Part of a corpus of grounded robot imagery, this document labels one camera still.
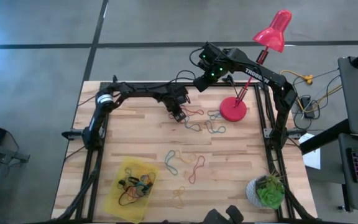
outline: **lamp shade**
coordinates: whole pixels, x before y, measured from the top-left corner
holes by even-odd
[[[278,52],[283,52],[285,45],[284,31],[291,18],[292,13],[289,10],[278,11],[270,26],[258,32],[252,40]]]

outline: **potted plant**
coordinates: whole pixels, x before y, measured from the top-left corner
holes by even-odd
[[[278,209],[284,199],[284,186],[277,174],[263,175],[248,183],[246,194],[256,207]]]

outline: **lamp base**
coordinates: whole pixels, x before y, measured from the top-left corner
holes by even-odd
[[[246,104],[241,101],[237,107],[234,107],[236,97],[227,97],[224,99],[220,106],[220,112],[224,119],[228,121],[240,121],[247,113]]]

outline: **red desk lamp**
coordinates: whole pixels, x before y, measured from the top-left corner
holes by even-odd
[[[259,54],[257,63],[262,65],[268,54],[269,48],[276,50],[280,53],[284,50],[284,31],[287,28],[292,18],[292,14],[289,10],[283,9],[276,13],[270,26],[255,35],[252,39],[264,46],[265,50]],[[228,97],[224,99],[220,106],[220,112],[222,117],[228,121],[240,121],[247,113],[246,104],[243,99],[247,93],[252,77],[248,79],[248,82],[241,88],[237,97]]]

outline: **gray floor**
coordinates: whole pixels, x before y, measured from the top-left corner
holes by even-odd
[[[0,0],[0,44],[90,44],[103,0]],[[110,0],[100,43],[252,41],[275,12],[293,13],[289,41],[358,40],[358,1],[354,0]],[[194,48],[98,49],[90,80],[169,80],[179,70],[201,71],[188,61]],[[256,58],[261,47],[240,47]],[[0,50],[0,127],[10,130],[31,154],[12,169],[0,193],[0,223],[47,220],[52,210],[67,146],[60,133],[70,129],[89,49]],[[358,55],[358,45],[287,46],[270,52],[265,66],[318,75],[337,68],[337,59]],[[338,71],[297,85],[315,96]],[[244,80],[236,74],[236,80]],[[287,74],[288,80],[294,76]],[[326,129],[346,118],[342,91],[329,98],[311,129]],[[324,149],[335,150],[335,142]],[[339,213],[341,186],[319,182],[309,170],[318,215],[323,220],[358,223],[358,211]]]

